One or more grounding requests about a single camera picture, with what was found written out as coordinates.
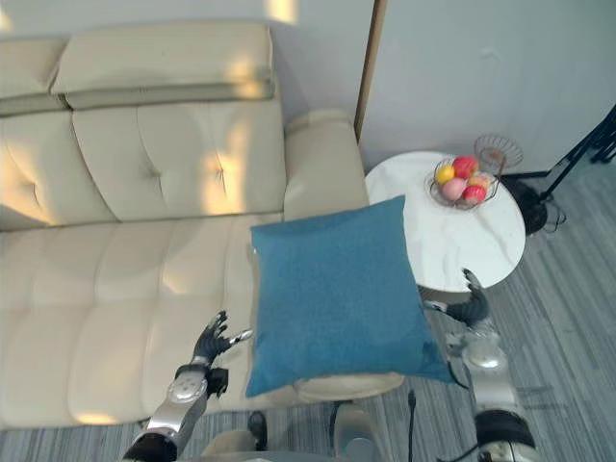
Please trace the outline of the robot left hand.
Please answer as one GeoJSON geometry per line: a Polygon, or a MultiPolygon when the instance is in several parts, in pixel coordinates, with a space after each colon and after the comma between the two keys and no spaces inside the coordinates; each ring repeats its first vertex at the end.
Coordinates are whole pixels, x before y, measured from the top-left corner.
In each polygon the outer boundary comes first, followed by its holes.
{"type": "Polygon", "coordinates": [[[231,337],[225,337],[227,320],[227,312],[219,311],[206,325],[194,345],[192,364],[210,368],[224,352],[253,336],[253,330],[248,328],[231,337]]]}

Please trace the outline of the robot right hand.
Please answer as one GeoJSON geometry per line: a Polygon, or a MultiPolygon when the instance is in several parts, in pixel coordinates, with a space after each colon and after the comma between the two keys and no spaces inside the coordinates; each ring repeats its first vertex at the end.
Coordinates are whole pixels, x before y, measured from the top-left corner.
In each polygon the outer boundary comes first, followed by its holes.
{"type": "Polygon", "coordinates": [[[467,288],[470,290],[469,298],[466,301],[445,303],[436,300],[424,300],[423,308],[443,313],[453,320],[465,324],[468,328],[474,329],[477,324],[489,318],[490,308],[484,288],[475,274],[466,268],[463,268],[462,272],[467,281],[467,288]]]}

